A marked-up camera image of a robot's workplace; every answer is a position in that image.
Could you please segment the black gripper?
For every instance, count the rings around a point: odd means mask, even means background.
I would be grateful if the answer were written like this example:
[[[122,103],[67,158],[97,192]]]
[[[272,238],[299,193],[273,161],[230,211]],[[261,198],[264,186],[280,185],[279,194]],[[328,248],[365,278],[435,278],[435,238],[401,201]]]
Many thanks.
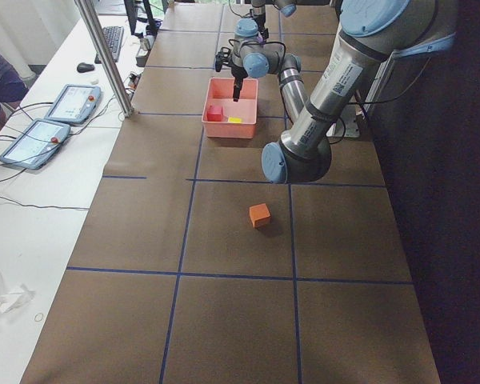
[[[246,78],[246,70],[242,66],[232,64],[231,74],[234,77],[233,101],[238,102],[242,91],[243,79]]]

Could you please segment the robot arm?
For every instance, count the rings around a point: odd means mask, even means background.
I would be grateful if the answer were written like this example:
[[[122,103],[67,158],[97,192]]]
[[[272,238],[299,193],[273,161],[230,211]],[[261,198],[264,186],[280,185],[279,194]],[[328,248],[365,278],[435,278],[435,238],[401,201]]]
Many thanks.
[[[294,14],[297,9],[297,2],[294,0],[252,0],[250,2],[249,16],[257,24],[259,31],[266,29],[266,8],[272,6],[284,18],[288,18]]]
[[[312,182],[331,164],[329,128],[362,80],[390,56],[430,55],[451,48],[458,15],[456,1],[343,1],[330,62],[308,94],[300,59],[280,42],[268,42],[265,3],[253,1],[240,18],[231,48],[222,48],[215,69],[228,66],[238,100],[245,78],[278,76],[280,94],[293,125],[265,145],[262,170],[273,183]]]

